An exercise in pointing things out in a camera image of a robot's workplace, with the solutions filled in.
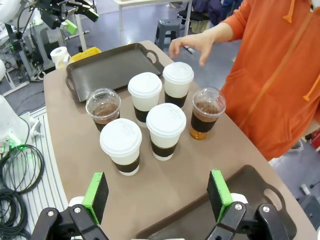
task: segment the orange jacket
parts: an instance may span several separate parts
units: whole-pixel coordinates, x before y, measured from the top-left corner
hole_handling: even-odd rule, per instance
[[[320,123],[320,7],[244,0],[224,22],[242,39],[222,88],[226,113],[267,160],[279,157]]]

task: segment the cup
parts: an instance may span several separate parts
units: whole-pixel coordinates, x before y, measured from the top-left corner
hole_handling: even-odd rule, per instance
[[[207,87],[193,95],[192,104],[190,134],[195,139],[205,139],[226,110],[225,97],[217,88]]]
[[[132,96],[136,122],[146,128],[149,111],[159,102],[162,89],[160,78],[151,72],[144,72],[131,78],[128,91]]]
[[[120,118],[121,99],[110,88],[93,91],[87,98],[85,109],[101,132],[106,124]]]
[[[100,146],[125,176],[139,170],[142,133],[139,126],[126,118],[108,123],[100,133]]]
[[[163,103],[155,106],[146,117],[153,155],[160,161],[169,160],[186,127],[186,115],[177,105]]]
[[[164,77],[164,100],[182,108],[185,104],[190,83],[194,80],[194,71],[184,62],[167,65],[162,73]]]

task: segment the brown tabletop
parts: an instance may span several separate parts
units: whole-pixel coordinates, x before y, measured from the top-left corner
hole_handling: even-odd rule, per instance
[[[151,41],[142,44],[155,51],[164,66],[173,62]],[[210,170],[220,169],[228,178],[244,165],[255,167],[267,183],[282,193],[287,211],[297,227],[294,239],[316,239],[316,231],[296,199],[226,114],[217,121],[208,139],[190,137],[192,95],[198,89],[195,83],[191,84],[183,107],[187,128],[181,134],[172,159],[155,159],[148,130],[142,129],[139,171],[134,176],[123,176],[101,150],[99,131],[87,115],[85,105],[73,101],[65,78],[65,69],[55,70],[44,78],[47,117],[61,181],[70,201],[86,193],[95,172],[105,172],[109,197],[101,228],[110,240],[131,239],[205,194]],[[123,91],[120,97],[121,117],[134,121],[130,94]],[[164,90],[160,97],[160,103],[163,102]]]

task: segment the yellow object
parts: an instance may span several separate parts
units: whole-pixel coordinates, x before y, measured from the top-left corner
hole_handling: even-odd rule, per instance
[[[72,56],[72,60],[74,62],[76,62],[76,61],[79,61],[81,59],[85,59],[87,57],[91,57],[91,56],[99,54],[99,53],[101,53],[101,50],[94,46],[94,47],[91,47],[91,48],[85,50],[84,52],[80,52],[80,53]]]

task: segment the bolt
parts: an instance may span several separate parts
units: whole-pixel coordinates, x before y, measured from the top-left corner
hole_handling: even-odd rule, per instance
[[[48,213],[47,213],[47,215],[48,215],[49,217],[52,217],[54,214],[55,214],[54,211],[48,211]]]
[[[237,210],[241,210],[242,209],[242,205],[241,204],[236,204],[234,206],[234,208],[237,209]]]
[[[76,214],[78,214],[78,213],[81,212],[81,209],[80,209],[80,207],[76,207],[73,211],[74,211]]]
[[[267,207],[267,206],[264,206],[264,207],[262,208],[262,210],[263,210],[264,212],[268,213],[268,212],[270,211],[270,208]]]

